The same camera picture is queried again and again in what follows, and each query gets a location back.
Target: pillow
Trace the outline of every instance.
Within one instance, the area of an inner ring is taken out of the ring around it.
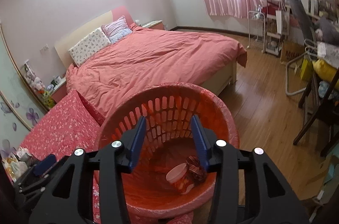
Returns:
[[[74,63],[80,67],[86,60],[111,44],[110,40],[104,34],[101,28],[91,32],[89,35],[80,40],[71,49],[68,50]]]
[[[131,29],[126,23],[124,16],[116,21],[113,21],[111,24],[101,26],[101,28],[110,39],[111,43],[116,43],[123,37],[132,33]]]

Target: bed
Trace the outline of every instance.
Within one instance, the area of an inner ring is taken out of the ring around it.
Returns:
[[[90,32],[124,15],[133,33],[97,52],[79,68],[68,50]],[[214,33],[137,26],[125,7],[107,12],[55,44],[67,68],[67,89],[79,91],[103,115],[131,95],[164,82],[190,82],[216,95],[235,83],[247,53],[238,41]]]

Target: laundry basket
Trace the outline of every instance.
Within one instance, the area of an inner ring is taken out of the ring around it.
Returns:
[[[238,132],[226,105],[210,91],[190,83],[165,83],[135,94],[112,110],[94,144],[101,149],[118,140],[146,118],[146,137],[138,165],[132,174],[122,174],[128,211],[140,217],[172,218],[198,208],[213,196],[215,173],[188,194],[180,195],[166,181],[173,167],[196,156],[190,118],[197,114],[204,127],[218,138],[239,147]]]

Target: baseboard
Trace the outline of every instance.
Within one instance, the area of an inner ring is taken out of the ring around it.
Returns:
[[[216,33],[224,33],[224,34],[231,34],[231,35],[237,35],[237,36],[245,36],[248,37],[249,34],[237,32],[237,31],[231,31],[231,30],[225,30],[225,29],[217,29],[217,28],[205,28],[205,27],[191,27],[191,26],[177,26],[173,29],[170,29],[170,31],[176,31],[179,29],[183,30],[200,30],[200,31],[208,31],[208,32],[216,32]]]
[[[176,31],[176,30],[178,30],[178,29],[179,29],[179,27],[178,27],[178,26],[176,26],[176,27],[174,27],[174,28],[170,29],[170,31]]]

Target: nightstand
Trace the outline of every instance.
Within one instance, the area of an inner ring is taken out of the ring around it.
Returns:
[[[56,103],[60,102],[63,97],[67,95],[66,78],[63,78],[59,84],[54,87],[54,90],[50,93],[50,96]]]
[[[143,28],[149,28],[153,30],[165,30],[165,26],[162,23],[162,20],[155,20],[142,25]]]

